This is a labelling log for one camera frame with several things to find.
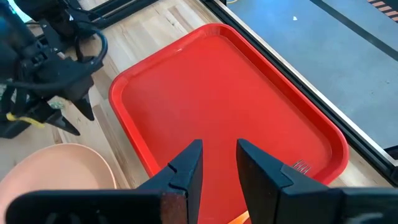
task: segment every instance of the black frame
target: black frame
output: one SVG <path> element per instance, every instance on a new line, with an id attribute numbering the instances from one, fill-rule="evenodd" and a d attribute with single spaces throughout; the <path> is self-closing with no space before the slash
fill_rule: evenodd
<path id="1" fill-rule="evenodd" d="M 310 87 L 299 77 L 294 75 L 290 68 L 284 65 L 272 52 L 266 49 L 253 35 L 250 34 L 238 21 L 226 12 L 214 0 L 200 0 L 223 23 L 236 29 L 253 47 L 255 47 L 273 66 L 289 79 L 311 102 L 317 106 L 338 128 L 354 149 L 363 156 L 390 184 L 398 187 L 398 171 L 396 166 L 381 155 L 365 138 L 342 119 L 329 107 Z"/>

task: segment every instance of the orange object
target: orange object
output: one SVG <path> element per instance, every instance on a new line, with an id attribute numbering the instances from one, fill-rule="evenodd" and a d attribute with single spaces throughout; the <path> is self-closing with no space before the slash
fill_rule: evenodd
<path id="1" fill-rule="evenodd" d="M 0 223 L 8 205 L 35 190 L 115 189 L 106 161 L 79 144 L 57 144 L 41 149 L 16 165 L 0 182 Z"/>
<path id="2" fill-rule="evenodd" d="M 122 72 L 110 102 L 152 177 L 203 140 L 199 223 L 246 211 L 236 167 L 244 138 L 324 184 L 342 173 L 340 130 L 233 28 L 208 24 Z"/>

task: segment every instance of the black cable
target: black cable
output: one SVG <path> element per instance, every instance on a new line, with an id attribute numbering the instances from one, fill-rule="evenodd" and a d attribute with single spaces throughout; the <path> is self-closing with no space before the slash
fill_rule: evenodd
<path id="1" fill-rule="evenodd" d="M 78 9 L 75 6 L 72 6 L 72 4 L 70 4 L 69 0 L 64 0 L 64 2 L 69 6 L 69 8 L 71 8 L 72 10 L 74 10 L 76 12 L 84 12 L 84 13 L 87 13 L 87 14 L 96 15 L 99 19 L 104 19 L 104 17 L 101 14 L 97 13 L 97 12 L 92 12 L 92 11 L 84 10 L 84 9 Z"/>
<path id="2" fill-rule="evenodd" d="M 90 70 L 91 70 L 92 68 L 97 67 L 102 62 L 102 60 L 105 58 L 105 55 L 108 52 L 108 41 L 106 40 L 106 37 L 102 34 L 102 32 L 100 30 L 92 28 L 89 31 L 94 32 L 101 39 L 101 51 L 99 52 L 98 56 L 95 57 L 93 60 L 87 62 L 87 63 L 91 64 L 91 66 L 90 66 Z M 77 75 L 72 78 L 69 78 L 68 80 L 63 80 L 62 82 L 46 83 L 46 84 L 10 82 L 7 80 L 0 80 L 0 84 L 13 86 L 16 88 L 26 88 L 28 90 L 59 90 L 59 89 L 63 89 L 66 86 L 73 84 L 74 82 L 77 82 L 81 78 L 83 78 L 82 75 Z"/>

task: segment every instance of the wooden table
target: wooden table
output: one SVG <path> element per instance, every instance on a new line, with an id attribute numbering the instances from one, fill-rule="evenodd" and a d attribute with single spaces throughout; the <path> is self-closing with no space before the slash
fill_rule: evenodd
<path id="1" fill-rule="evenodd" d="M 85 9 L 103 2 L 80 0 Z M 73 105 L 64 101 L 63 114 L 77 127 L 81 136 L 47 125 L 44 129 L 30 127 L 15 139 L 0 139 L 0 179 L 38 149 L 63 142 L 77 142 L 93 148 L 107 160 L 120 188 L 135 188 L 145 182 L 148 176 L 109 105 L 110 84 L 123 70 L 193 29 L 211 22 L 220 21 L 198 0 L 160 0 L 105 29 L 103 32 L 109 42 L 108 55 L 104 59 L 104 67 L 93 74 L 95 86 L 90 90 L 95 121 L 88 121 Z M 99 48 L 98 39 L 90 40 L 83 46 L 83 52 L 96 55 Z M 390 185 L 351 149 L 346 170 L 331 186 Z"/>

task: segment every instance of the tray rim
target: tray rim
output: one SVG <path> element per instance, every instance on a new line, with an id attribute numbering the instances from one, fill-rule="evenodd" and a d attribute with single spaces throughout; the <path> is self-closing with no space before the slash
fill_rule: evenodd
<path id="1" fill-rule="evenodd" d="M 262 59 L 262 61 L 264 61 L 264 63 L 267 66 L 269 66 L 273 71 L 275 71 L 275 73 L 277 73 L 278 76 L 280 76 L 280 78 L 284 82 L 286 82 L 286 84 L 295 92 L 295 94 L 297 94 L 307 104 L 307 106 L 311 107 L 311 109 L 314 112 L 316 112 L 316 114 L 319 115 L 322 120 L 324 120 L 325 124 L 327 124 L 335 132 L 337 138 L 339 139 L 339 142 L 341 143 L 340 150 L 342 153 L 342 158 L 339 161 L 340 164 L 335 167 L 330 167 L 330 166 L 326 165 L 326 167 L 322 170 L 326 169 L 328 171 L 328 172 L 326 172 L 328 175 L 327 175 L 327 177 L 324 177 L 318 181 L 322 182 L 323 184 L 329 184 L 332 180 L 337 178 L 345 170 L 345 167 L 348 164 L 348 157 L 349 157 L 348 145 L 346 143 L 345 137 L 343 136 L 343 133 L 341 133 L 341 131 L 330 121 L 329 118 L 327 118 L 299 89 L 297 89 L 297 87 L 293 83 L 291 83 L 283 74 L 281 74 L 281 72 L 275 66 L 273 66 L 273 64 L 271 64 L 270 61 L 268 61 L 266 58 L 264 58 L 260 54 L 260 52 L 258 52 L 244 37 L 242 37 L 232 27 L 230 27 L 226 24 L 220 24 L 220 23 L 205 24 L 205 25 L 195 29 L 191 33 L 176 40 L 175 42 L 171 43 L 170 45 L 160 49 L 156 53 L 145 58 L 144 60 L 141 60 L 137 64 L 133 65 L 131 68 L 128 68 L 127 70 L 123 71 L 112 82 L 111 88 L 109 89 L 109 102 L 111 103 L 111 106 L 112 106 L 116 116 L 118 117 L 118 120 L 121 122 L 123 129 L 125 130 L 125 132 L 128 133 L 127 136 L 129 138 L 129 140 L 131 141 L 132 145 L 134 146 L 134 150 L 137 152 L 137 155 L 139 156 L 141 162 L 143 163 L 143 166 L 144 166 L 145 170 L 147 171 L 148 175 L 150 177 L 152 177 L 153 175 L 158 173 L 158 171 L 160 171 L 161 168 L 158 165 L 155 157 L 149 150 L 147 144 L 145 143 L 145 140 L 141 136 L 137 126 L 134 123 L 134 120 L 129 116 L 127 109 L 125 109 L 125 107 L 122 104 L 122 95 L 123 95 L 124 87 L 128 84 L 129 79 L 131 77 L 133 77 L 134 74 L 140 73 L 141 71 L 145 70 L 146 65 L 148 63 L 150 63 L 151 65 L 159 63 L 160 61 L 162 61 L 164 58 L 167 57 L 165 55 L 172 55 L 175 52 L 178 52 L 179 47 L 176 47 L 176 46 L 181 46 L 181 42 L 183 42 L 184 39 L 192 38 L 192 36 L 194 36 L 194 35 L 196 35 L 197 38 L 205 37 L 207 29 L 228 29 L 235 36 L 239 37 L 239 41 L 241 41 L 242 44 L 245 44 L 246 47 L 249 47 L 256 54 L 256 56 L 260 57 Z M 158 52 L 162 52 L 162 55 L 163 55 L 162 58 L 156 58 L 158 56 L 157 55 Z M 156 60 L 154 62 L 150 62 L 150 60 L 153 58 L 156 58 Z M 130 69 L 132 69 L 133 67 L 134 67 L 135 71 L 134 71 L 134 74 L 131 74 Z"/>

